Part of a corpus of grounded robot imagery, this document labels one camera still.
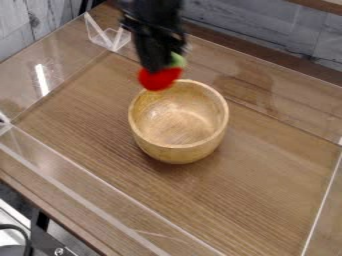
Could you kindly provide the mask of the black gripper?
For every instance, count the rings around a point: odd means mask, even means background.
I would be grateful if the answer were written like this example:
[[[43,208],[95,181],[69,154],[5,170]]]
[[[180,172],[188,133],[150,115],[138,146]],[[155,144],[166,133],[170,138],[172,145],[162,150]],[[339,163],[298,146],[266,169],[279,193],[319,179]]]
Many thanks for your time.
[[[136,33],[136,53],[150,73],[184,66],[182,8],[183,0],[119,0],[122,24]]]

